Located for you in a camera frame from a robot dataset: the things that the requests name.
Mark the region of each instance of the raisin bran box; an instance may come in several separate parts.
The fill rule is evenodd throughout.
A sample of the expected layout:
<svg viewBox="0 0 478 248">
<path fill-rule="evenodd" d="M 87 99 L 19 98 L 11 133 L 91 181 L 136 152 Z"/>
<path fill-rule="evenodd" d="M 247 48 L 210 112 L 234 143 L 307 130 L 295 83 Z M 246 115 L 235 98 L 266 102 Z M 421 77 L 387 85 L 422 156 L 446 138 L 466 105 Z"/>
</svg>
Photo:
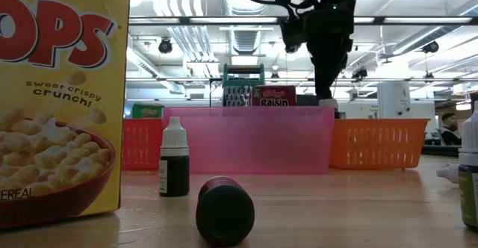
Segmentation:
<svg viewBox="0 0 478 248">
<path fill-rule="evenodd" d="M 255 86 L 252 106 L 296 106 L 295 86 Z"/>
<path fill-rule="evenodd" d="M 118 209 L 128 0 L 0 0 L 0 229 Z"/>
</svg>

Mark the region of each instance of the green box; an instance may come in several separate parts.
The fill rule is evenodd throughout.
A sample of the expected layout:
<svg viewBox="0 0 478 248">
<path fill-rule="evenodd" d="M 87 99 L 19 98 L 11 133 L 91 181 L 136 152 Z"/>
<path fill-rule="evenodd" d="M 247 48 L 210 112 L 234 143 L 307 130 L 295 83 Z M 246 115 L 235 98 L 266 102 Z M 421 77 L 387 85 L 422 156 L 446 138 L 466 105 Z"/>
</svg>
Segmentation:
<svg viewBox="0 0 478 248">
<path fill-rule="evenodd" d="M 163 105 L 154 103 L 136 102 L 133 105 L 133 118 L 162 118 Z"/>
</svg>

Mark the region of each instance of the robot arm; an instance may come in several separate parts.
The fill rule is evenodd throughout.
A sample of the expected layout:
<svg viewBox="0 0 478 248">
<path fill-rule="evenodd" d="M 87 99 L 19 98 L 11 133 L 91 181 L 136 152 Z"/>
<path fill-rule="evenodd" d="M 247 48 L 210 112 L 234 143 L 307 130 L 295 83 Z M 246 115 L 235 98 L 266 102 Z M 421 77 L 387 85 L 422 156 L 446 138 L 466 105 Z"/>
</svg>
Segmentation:
<svg viewBox="0 0 478 248">
<path fill-rule="evenodd" d="M 331 99 L 330 87 L 347 65 L 347 53 L 352 50 L 350 35 L 354 31 L 356 0 L 303 0 L 300 4 L 291 0 L 251 1 L 288 9 L 288 20 L 281 23 L 285 51 L 294 53 L 302 43 L 307 44 L 314 64 L 317 97 Z"/>
</svg>

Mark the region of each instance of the wooden table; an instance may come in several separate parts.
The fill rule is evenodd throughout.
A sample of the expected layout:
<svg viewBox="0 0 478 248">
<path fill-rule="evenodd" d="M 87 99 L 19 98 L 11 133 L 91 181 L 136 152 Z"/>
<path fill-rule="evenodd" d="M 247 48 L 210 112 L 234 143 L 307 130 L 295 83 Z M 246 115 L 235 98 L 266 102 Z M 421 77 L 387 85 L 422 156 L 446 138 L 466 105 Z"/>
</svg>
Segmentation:
<svg viewBox="0 0 478 248">
<path fill-rule="evenodd" d="M 416 170 L 331 171 L 326 176 L 234 176 L 255 202 L 242 247 L 478 247 L 463 226 L 459 190 L 435 170 L 456 159 L 422 157 Z M 207 247 L 194 220 L 210 176 L 192 176 L 190 196 L 158 196 L 157 173 L 124 172 L 122 207 L 0 234 L 0 247 Z"/>
</svg>

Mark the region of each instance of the orange plastic basket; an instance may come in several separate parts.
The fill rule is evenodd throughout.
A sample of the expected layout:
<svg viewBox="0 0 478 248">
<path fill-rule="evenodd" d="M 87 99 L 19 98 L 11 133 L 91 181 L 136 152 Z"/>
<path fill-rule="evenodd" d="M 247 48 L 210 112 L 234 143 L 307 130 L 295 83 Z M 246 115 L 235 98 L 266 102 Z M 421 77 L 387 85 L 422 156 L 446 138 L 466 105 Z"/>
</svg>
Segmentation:
<svg viewBox="0 0 478 248">
<path fill-rule="evenodd" d="M 342 170 L 418 166 L 429 120 L 336 120 L 329 165 Z"/>
<path fill-rule="evenodd" d="M 161 119 L 125 119 L 122 130 L 124 170 L 157 170 L 161 157 Z"/>
</svg>

